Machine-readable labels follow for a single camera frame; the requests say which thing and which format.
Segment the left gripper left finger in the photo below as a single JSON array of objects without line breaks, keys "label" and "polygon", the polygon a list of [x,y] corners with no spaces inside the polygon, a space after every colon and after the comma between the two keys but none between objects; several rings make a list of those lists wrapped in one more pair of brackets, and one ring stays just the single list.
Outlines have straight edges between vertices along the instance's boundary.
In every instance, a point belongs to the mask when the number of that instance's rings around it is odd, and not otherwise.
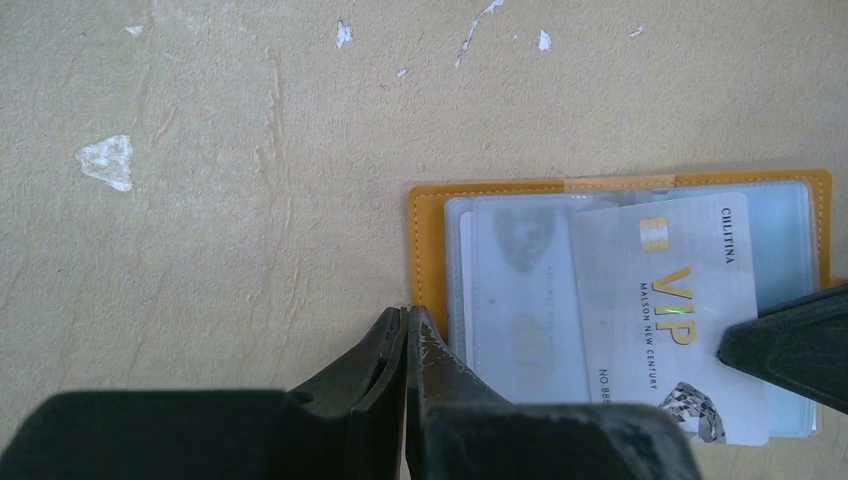
[{"label": "left gripper left finger", "polygon": [[291,390],[72,391],[1,456],[5,479],[395,479],[407,313]]}]

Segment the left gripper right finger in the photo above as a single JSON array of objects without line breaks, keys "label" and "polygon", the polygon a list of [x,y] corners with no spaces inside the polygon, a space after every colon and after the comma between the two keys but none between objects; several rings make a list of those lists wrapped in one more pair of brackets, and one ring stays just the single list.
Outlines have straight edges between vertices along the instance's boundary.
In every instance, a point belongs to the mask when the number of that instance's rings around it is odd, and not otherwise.
[{"label": "left gripper right finger", "polygon": [[414,479],[698,479],[681,430],[631,404],[515,404],[405,312],[406,461]]}]

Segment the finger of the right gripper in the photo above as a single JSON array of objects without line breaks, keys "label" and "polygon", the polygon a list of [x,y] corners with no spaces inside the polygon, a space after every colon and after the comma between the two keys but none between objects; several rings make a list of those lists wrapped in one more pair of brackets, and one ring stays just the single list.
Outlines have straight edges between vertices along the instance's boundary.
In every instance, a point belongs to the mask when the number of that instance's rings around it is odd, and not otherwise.
[{"label": "finger of the right gripper", "polygon": [[724,365],[847,412],[847,286],[818,291],[728,328]]}]

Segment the white credit card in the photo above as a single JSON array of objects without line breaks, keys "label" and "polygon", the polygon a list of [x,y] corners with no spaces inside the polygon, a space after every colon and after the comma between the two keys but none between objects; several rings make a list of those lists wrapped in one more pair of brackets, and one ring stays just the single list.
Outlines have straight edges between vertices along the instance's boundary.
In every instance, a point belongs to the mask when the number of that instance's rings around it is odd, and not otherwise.
[{"label": "white credit card", "polygon": [[589,401],[563,211],[465,213],[460,247],[474,372],[514,403]]}]

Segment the yellow leather card holder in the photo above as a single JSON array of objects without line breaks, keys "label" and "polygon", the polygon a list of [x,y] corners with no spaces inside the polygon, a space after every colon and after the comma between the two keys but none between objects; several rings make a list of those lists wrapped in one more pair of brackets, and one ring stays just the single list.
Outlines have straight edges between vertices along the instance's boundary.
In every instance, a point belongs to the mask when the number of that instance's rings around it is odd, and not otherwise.
[{"label": "yellow leather card holder", "polygon": [[[442,336],[474,372],[466,357],[470,330],[463,312],[463,214],[481,209],[559,209],[574,265],[570,222],[577,213],[725,192],[738,192],[747,199],[757,301],[754,318],[829,284],[831,177],[822,169],[802,169],[415,187],[407,206],[413,300],[430,311]],[[760,381],[769,440],[804,438],[818,429],[820,410],[815,402]]]}]

